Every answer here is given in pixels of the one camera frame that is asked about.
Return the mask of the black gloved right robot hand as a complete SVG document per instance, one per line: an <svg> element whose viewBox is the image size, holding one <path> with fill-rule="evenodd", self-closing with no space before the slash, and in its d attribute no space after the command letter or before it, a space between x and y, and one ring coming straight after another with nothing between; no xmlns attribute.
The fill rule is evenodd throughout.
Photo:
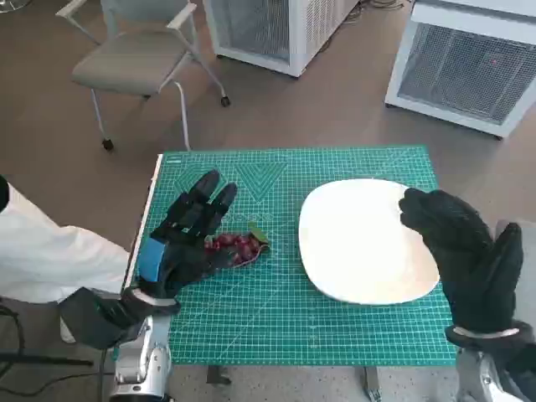
<svg viewBox="0 0 536 402"><path fill-rule="evenodd" d="M509 223L494 239L470 204L442 190L408 188L399 208L401 223L421 235L437 264L453 324L481 334L513 328L520 226Z"/></svg>

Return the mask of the black left robot hand, blue tape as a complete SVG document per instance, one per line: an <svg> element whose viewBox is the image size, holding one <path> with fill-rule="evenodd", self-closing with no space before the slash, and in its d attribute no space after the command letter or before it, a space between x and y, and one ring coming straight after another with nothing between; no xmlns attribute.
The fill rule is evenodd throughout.
<svg viewBox="0 0 536 402"><path fill-rule="evenodd" d="M220 174L205 173L170 205L137 258L137 283L129 290L153 305L172 304L180 289L218 270L241 267L263 248L253 234L216 234L238 192L218 190Z"/></svg>

